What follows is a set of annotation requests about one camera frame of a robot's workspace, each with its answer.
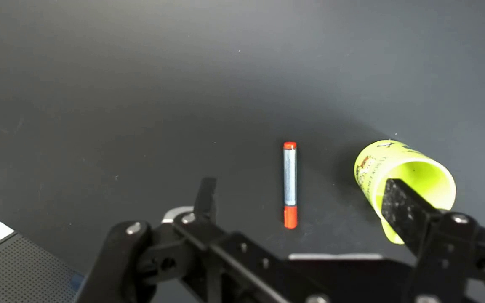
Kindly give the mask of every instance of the yellow cup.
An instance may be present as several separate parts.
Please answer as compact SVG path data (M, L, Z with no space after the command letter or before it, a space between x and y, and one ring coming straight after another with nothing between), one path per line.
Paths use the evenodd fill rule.
M388 178L405 180L433 207L450 210L457 199L457 183L452 173L437 160L395 140L381 140L366 146L356 160L356 180L378 212L385 234L395 244L403 239L381 214Z

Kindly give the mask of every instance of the dark gray table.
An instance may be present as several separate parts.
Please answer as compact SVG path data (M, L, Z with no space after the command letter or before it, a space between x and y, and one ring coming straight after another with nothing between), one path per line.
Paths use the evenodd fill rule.
M413 261L353 182L380 136L444 162L485 224L485 2L0 2L0 217L81 271L112 224L159 222L204 175L223 227L280 256Z

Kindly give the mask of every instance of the table surface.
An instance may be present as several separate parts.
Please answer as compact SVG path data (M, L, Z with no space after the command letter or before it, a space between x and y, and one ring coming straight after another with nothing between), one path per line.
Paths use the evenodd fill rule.
M76 269L206 175L220 224L280 256L413 261L353 180L386 136L445 163L455 209L485 224L485 2L0 2L0 219ZM297 231L284 140L300 145Z

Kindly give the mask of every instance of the yellow plastic cup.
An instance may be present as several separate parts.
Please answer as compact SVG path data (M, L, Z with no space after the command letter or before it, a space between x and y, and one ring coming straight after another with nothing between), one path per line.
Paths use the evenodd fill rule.
M396 140L381 140L366 146L356 160L354 173L378 212L385 234L395 244L405 241L381 214L388 178L405 180L437 209L450 210L457 199L457 183L447 167Z

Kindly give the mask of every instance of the marker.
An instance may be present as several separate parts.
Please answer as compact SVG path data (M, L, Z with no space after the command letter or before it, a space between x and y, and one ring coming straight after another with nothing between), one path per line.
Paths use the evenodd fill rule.
M295 229L299 224L297 212L297 141L284 143L284 227Z

